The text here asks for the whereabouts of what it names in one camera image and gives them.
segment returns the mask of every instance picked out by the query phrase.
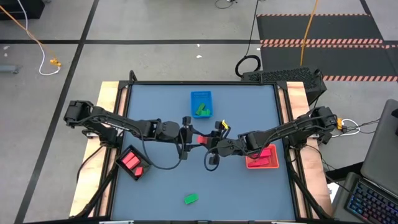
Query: red tray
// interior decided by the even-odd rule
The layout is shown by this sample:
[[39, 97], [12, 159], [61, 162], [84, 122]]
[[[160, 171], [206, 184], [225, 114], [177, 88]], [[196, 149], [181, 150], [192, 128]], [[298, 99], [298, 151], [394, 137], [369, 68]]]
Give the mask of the red tray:
[[278, 163], [278, 154], [276, 151], [276, 146], [274, 144], [270, 144], [268, 147], [264, 148], [269, 149], [271, 151], [271, 156], [268, 157], [269, 163], [263, 166], [258, 166], [258, 167], [249, 167], [248, 164], [253, 162], [254, 159], [251, 159], [246, 156], [246, 167], [248, 169], [277, 169], [279, 168], [279, 163]]

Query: yellow clamp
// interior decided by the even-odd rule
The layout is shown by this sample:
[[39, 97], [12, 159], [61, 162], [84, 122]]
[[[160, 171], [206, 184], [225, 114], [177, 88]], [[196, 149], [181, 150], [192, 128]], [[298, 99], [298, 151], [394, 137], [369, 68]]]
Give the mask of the yellow clamp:
[[58, 67], [61, 67], [61, 66], [62, 66], [61, 62], [59, 62], [56, 58], [51, 59], [51, 60], [50, 60], [50, 63], [51, 63], [52, 65], [55, 65], [55, 66], [58, 66]]
[[343, 130], [343, 119], [337, 118], [337, 129]]
[[228, 127], [228, 124], [226, 124], [225, 120], [223, 120], [223, 121], [221, 122], [221, 124], [224, 126], [225, 129], [228, 129], [228, 128], [229, 128], [229, 127]]

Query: orange striped tape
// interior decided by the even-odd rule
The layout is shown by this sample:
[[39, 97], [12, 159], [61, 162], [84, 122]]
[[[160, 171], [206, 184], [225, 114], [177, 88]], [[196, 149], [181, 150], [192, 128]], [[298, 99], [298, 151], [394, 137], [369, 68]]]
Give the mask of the orange striped tape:
[[[303, 44], [303, 39], [266, 39], [262, 44]], [[382, 44], [381, 39], [307, 39], [305, 44]]]
[[[261, 47], [302, 47], [302, 44], [263, 44]], [[380, 44], [307, 44], [305, 47], [311, 48], [386, 48]]]
[[398, 45], [386, 45], [386, 49], [389, 49], [389, 48], [398, 48]]
[[352, 81], [352, 82], [396, 82], [397, 76], [391, 75], [374, 75], [374, 76], [362, 76], [362, 75], [324, 75], [324, 81]]
[[[261, 16], [311, 16], [311, 14], [257, 14]], [[314, 14], [314, 16], [370, 16], [366, 13], [334, 13], [334, 14]]]

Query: wooden board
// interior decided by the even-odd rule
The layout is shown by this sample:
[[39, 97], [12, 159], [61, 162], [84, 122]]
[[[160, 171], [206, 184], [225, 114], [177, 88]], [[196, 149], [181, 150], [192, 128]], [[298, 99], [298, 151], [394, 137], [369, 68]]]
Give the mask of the wooden board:
[[[101, 90], [99, 92], [97, 105], [103, 107], [108, 111], [113, 111], [116, 94], [118, 90], [119, 82], [103, 82]], [[290, 104], [294, 118], [305, 114], [309, 108], [307, 103], [307, 97], [305, 95], [304, 86], [302, 83], [288, 82], [288, 93], [290, 98]], [[280, 93], [280, 102], [282, 106], [282, 116], [284, 122], [288, 121], [285, 101], [283, 98], [283, 91]], [[126, 99], [126, 91], [122, 92], [119, 114], [123, 114], [124, 105]], [[309, 139], [308, 144], [318, 148], [315, 140]], [[99, 141], [97, 138], [89, 139], [86, 146], [85, 158], [90, 156], [99, 147]], [[90, 160], [86, 166], [82, 169], [80, 179], [76, 187], [75, 197], [73, 199], [72, 208], [70, 215], [76, 215], [83, 207], [90, 201], [92, 195], [96, 192], [98, 184], [100, 182], [101, 171], [104, 164], [105, 149], [101, 150], [95, 157]], [[323, 173], [323, 166], [320, 159], [320, 155], [314, 149], [306, 147], [302, 149], [301, 156], [303, 160], [303, 168], [305, 173], [305, 179], [307, 181], [307, 187], [317, 202], [323, 207], [323, 209], [331, 215], [333, 210], [329, 198], [329, 192], [326, 185], [325, 174]], [[114, 151], [110, 157], [110, 161], [113, 162]], [[300, 189], [296, 187], [298, 204], [300, 208], [301, 217], [305, 217], [305, 207], [303, 203], [303, 196], [300, 193]], [[103, 194], [103, 200], [101, 208], [99, 210], [100, 215], [105, 215], [106, 206], [108, 203], [109, 188], [105, 190]]]
[[[307, 96], [302, 82], [288, 82], [287, 92], [289, 94], [293, 119], [309, 111]], [[315, 148], [307, 146], [300, 151], [307, 189], [311, 192], [315, 200], [319, 205], [321, 205], [325, 212], [332, 215], [333, 207], [331, 206], [325, 173], [323, 171], [320, 153], [316, 151], [316, 149], [318, 150], [317, 140], [309, 138], [307, 140], [307, 144]], [[301, 216], [306, 217], [302, 212], [305, 211], [302, 195], [298, 197], [298, 202]], [[315, 212], [312, 213], [314, 218], [317, 217]]]
[[[103, 82], [99, 91], [97, 106], [108, 111], [113, 111], [119, 82]], [[89, 157], [100, 146], [98, 138], [87, 140], [87, 146], [83, 161]], [[70, 216], [81, 212], [90, 201], [93, 194], [99, 187], [101, 171], [104, 164], [106, 148], [102, 148], [80, 171], [79, 181], [76, 186]]]

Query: laptop keyboard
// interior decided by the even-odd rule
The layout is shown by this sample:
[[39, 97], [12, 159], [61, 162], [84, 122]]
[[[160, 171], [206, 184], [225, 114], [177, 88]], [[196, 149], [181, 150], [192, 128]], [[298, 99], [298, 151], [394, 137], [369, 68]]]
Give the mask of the laptop keyboard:
[[398, 224], [398, 200], [370, 186], [357, 181], [346, 209], [368, 223]]

